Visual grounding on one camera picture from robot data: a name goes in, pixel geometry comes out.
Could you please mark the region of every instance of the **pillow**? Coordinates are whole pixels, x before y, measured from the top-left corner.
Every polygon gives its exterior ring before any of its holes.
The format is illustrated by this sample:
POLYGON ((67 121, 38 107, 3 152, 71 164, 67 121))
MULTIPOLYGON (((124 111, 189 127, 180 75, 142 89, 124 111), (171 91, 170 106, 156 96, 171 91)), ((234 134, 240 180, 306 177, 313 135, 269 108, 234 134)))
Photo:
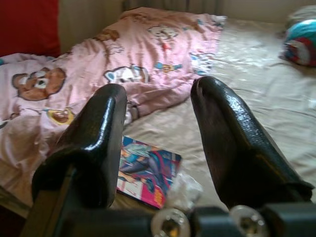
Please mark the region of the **pillow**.
POLYGON ((0 9, 0 57, 60 54, 58 0, 1 0, 0 9))

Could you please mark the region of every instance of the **magazine cover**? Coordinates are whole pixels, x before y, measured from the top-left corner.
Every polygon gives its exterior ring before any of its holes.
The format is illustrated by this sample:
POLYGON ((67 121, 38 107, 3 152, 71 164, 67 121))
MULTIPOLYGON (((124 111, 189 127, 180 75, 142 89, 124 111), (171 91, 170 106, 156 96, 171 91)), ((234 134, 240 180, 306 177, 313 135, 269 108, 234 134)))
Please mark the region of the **magazine cover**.
POLYGON ((123 137, 117 190, 162 208, 181 156, 123 137))

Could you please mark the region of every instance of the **mattress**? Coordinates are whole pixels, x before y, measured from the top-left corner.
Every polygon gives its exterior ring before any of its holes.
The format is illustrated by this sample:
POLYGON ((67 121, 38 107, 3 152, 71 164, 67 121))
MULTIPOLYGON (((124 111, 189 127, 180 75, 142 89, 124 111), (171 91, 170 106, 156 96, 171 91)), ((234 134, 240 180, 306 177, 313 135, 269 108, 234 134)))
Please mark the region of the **mattress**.
MULTIPOLYGON (((281 30, 278 24, 229 19, 213 75, 246 101, 293 168, 305 181, 316 185, 316 69, 278 57, 281 30)), ((183 158, 180 169, 203 186, 197 205, 226 209, 211 181, 190 99, 136 120, 124 135, 179 153, 183 158)), ((149 210, 119 194, 113 208, 149 210)))

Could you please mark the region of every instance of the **teddy bear print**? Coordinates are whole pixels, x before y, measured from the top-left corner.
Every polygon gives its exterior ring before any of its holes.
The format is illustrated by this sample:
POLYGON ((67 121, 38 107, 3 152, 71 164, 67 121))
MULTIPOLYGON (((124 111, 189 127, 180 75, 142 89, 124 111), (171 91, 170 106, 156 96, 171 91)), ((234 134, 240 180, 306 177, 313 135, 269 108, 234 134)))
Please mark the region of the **teddy bear print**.
POLYGON ((137 12, 135 14, 132 14, 131 17, 134 22, 140 22, 142 24, 145 24, 152 19, 149 14, 144 12, 137 12))
POLYGON ((57 93, 63 86, 66 73, 61 68, 42 68, 40 71, 15 74, 12 84, 18 91, 18 97, 30 101, 45 100, 57 93))
POLYGON ((104 29, 95 38, 100 41, 106 41, 106 40, 116 41, 119 38, 119 33, 116 30, 104 29))
POLYGON ((214 22, 214 26, 223 27, 225 25, 225 21, 227 19, 226 16, 211 16, 212 21, 214 22))

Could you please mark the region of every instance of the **pink comforter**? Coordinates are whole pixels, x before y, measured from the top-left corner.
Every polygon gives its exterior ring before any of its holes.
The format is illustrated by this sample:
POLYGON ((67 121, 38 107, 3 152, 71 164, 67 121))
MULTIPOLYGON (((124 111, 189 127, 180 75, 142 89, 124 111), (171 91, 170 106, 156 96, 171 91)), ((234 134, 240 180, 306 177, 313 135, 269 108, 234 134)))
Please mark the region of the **pink comforter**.
POLYGON ((31 205, 30 184, 56 139, 107 83, 127 92, 125 124, 183 102, 209 75, 224 17, 138 8, 57 59, 27 54, 0 66, 0 185, 31 205))

